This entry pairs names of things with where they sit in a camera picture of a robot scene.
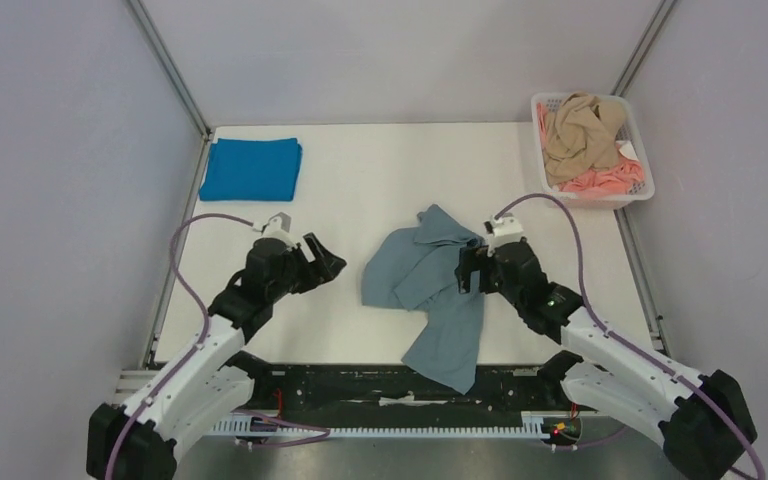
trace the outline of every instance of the teal cloth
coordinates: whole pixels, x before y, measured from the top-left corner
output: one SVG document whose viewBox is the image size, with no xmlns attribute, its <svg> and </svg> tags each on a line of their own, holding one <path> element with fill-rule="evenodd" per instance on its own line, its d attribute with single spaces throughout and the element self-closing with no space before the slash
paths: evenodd
<svg viewBox="0 0 768 480">
<path fill-rule="evenodd" d="M 302 147 L 295 138 L 220 139 L 210 146 L 199 199 L 289 202 L 296 194 L 301 164 Z"/>
<path fill-rule="evenodd" d="M 392 232 L 361 279 L 361 303 L 428 312 L 428 324 L 402 357 L 424 377 L 466 393 L 475 383 L 484 296 L 458 292 L 461 247 L 482 243 L 439 206 L 420 212 L 419 227 Z M 477 272 L 472 279 L 478 284 Z"/>
</svg>

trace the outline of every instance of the blue folded cloth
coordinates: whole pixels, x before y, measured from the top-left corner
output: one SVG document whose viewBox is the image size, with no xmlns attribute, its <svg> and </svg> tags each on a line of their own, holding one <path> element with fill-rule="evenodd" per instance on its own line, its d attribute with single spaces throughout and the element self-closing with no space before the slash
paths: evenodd
<svg viewBox="0 0 768 480">
<path fill-rule="evenodd" d="M 484 326 L 484 295 L 458 291 L 460 249 L 483 239 L 442 208 L 420 212 L 419 227 L 391 233 L 366 265 L 363 305 L 428 312 L 428 325 L 402 357 L 405 365 L 435 382 L 466 393 L 475 383 L 478 342 Z M 478 285 L 478 272 L 472 277 Z"/>
<path fill-rule="evenodd" d="M 210 146 L 199 199 L 289 202 L 296 194 L 302 147 L 296 138 L 220 139 Z"/>
</svg>

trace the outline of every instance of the robotic arm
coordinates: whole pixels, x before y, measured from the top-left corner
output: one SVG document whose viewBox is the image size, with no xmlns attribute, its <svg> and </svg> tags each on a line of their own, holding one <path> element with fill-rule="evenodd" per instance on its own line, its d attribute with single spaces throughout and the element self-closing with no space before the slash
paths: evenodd
<svg viewBox="0 0 768 480">
<path fill-rule="evenodd" d="M 717 413 L 679 380 L 710 397 L 751 443 L 758 435 L 737 381 L 721 370 L 702 375 L 626 340 L 610 321 L 594 318 L 581 295 L 548 280 L 522 226 L 510 214 L 485 227 L 488 246 L 461 250 L 455 270 L 460 290 L 470 290 L 470 276 L 478 271 L 479 291 L 500 293 L 528 328 L 565 349 L 539 375 L 559 382 L 570 401 L 646 435 L 688 478 L 722 478 L 744 447 Z"/>
<path fill-rule="evenodd" d="M 289 224 L 290 217 L 282 213 L 263 228 L 245 268 L 231 277 L 208 308 L 207 335 L 196 333 L 155 380 L 119 408 L 102 404 L 96 409 L 89 422 L 88 474 L 105 478 L 114 443 L 139 412 L 125 434 L 113 478 L 171 479 L 196 440 L 229 411 L 249 401 L 254 380 L 226 363 L 272 318 L 275 302 L 334 280 L 346 266 L 312 233 L 304 236 L 314 257 L 308 261 L 301 244 L 290 236 Z M 195 353 L 182 363 L 191 351 Z M 170 376 L 162 391 L 150 397 L 153 383 Z M 140 412 L 142 403 L 148 406 Z"/>
</svg>

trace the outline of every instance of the white table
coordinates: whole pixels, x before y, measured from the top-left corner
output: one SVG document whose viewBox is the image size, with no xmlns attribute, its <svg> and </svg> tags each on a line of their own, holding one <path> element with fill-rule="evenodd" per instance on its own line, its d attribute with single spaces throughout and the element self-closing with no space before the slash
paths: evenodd
<svg viewBox="0 0 768 480">
<path fill-rule="evenodd" d="M 363 268 L 397 228 L 437 203 L 482 233 L 482 223 L 516 197 L 538 191 L 530 123 L 448 123 L 221 127 L 215 139 L 297 137 L 301 174 L 290 203 L 198 202 L 193 215 L 221 212 L 265 221 L 284 211 L 292 232 L 315 233 L 348 266 L 332 283 L 289 295 L 246 350 L 274 363 L 398 364 L 425 325 L 425 314 L 364 307 Z M 588 292 L 596 308 L 631 339 L 650 337 L 612 211 L 575 210 Z M 578 290 L 569 224 L 545 200 L 514 209 L 549 278 Z M 226 220 L 194 224 L 181 272 L 210 303 L 241 269 L 256 234 Z M 168 361 L 199 328 L 199 311 L 175 285 L 155 359 Z M 479 363 L 541 364 L 559 347 L 532 333 L 499 295 L 485 302 Z"/>
</svg>

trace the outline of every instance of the wall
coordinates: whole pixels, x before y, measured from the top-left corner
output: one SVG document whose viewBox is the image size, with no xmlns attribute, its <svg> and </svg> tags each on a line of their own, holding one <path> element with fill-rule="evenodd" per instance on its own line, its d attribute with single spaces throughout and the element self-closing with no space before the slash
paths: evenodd
<svg viewBox="0 0 768 480">
<path fill-rule="evenodd" d="M 213 126 L 510 121 L 608 93 L 658 0 L 144 0 Z"/>
<path fill-rule="evenodd" d="M 0 479 L 85 476 L 199 147 L 123 2 L 0 2 Z"/>
<path fill-rule="evenodd" d="M 768 2 L 682 2 L 628 97 L 656 182 L 632 217 L 671 344 L 741 382 L 768 469 Z"/>
</svg>

